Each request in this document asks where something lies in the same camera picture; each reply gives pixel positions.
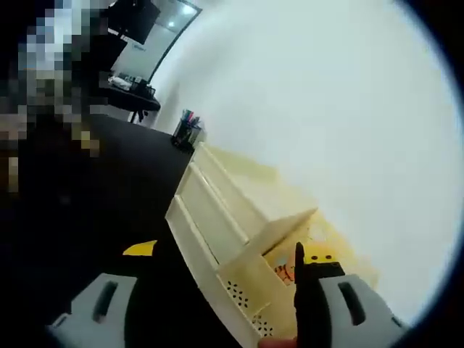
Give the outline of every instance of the black table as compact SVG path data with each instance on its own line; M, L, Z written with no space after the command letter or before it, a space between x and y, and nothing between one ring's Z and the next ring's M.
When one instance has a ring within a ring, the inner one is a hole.
M101 94L107 98L108 104L133 112L131 123L136 119L136 115L142 121L144 110L159 111L161 109L160 103L154 97L146 98L130 91L124 91L106 81L100 83L100 89Z
M25 301L13 313L50 323L101 272L137 276L128 347L238 347L196 287L165 221L190 156L155 130L101 115L83 122L100 141L98 157L62 125L38 127L20 147L11 239ZM121 256L153 239L153 257Z

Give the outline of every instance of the white wall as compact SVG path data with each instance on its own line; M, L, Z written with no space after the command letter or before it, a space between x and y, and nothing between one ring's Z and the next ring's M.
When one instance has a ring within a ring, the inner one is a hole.
M152 80L172 132L280 167L381 271L413 323L453 261L462 125L433 42L393 1L235 0L205 8Z
M128 45L115 62L113 69L118 73L141 76L148 80L161 56L173 42L176 35L172 31L155 24L144 45L131 38L125 38Z

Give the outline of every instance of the pen holder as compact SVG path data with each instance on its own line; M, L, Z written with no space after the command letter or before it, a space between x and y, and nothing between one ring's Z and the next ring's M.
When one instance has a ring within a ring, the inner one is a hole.
M193 153L195 140L198 138L201 131L202 129L198 125L191 125L186 120L180 120L171 137L171 142L178 149Z

